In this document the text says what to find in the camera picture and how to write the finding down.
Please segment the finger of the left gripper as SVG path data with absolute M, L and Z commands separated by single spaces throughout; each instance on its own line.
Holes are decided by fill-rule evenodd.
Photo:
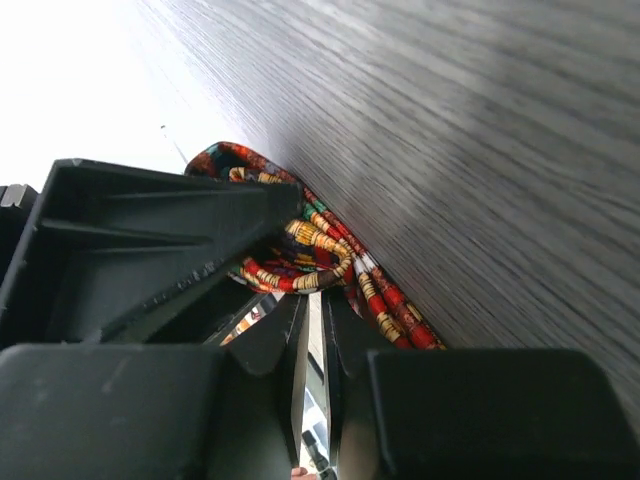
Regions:
M 145 342 L 300 214 L 289 183 L 54 162 L 1 284 L 1 341 Z
M 220 343 L 258 303 L 260 295 L 237 282 L 221 282 L 154 333 L 148 343 Z

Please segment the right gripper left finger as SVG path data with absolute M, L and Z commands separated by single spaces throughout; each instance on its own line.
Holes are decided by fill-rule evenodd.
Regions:
M 286 479 L 308 300 L 225 346 L 23 344 L 1 354 L 5 479 Z

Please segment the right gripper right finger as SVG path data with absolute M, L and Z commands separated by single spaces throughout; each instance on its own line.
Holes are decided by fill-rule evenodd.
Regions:
M 342 479 L 635 479 L 606 373 L 565 349 L 391 345 L 322 295 L 329 455 Z

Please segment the multicoloured patterned tie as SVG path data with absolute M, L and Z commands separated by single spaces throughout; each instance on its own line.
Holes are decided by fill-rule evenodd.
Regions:
M 259 293 L 307 295 L 338 287 L 352 310 L 399 348 L 445 345 L 351 230 L 307 186 L 300 214 L 229 272 Z

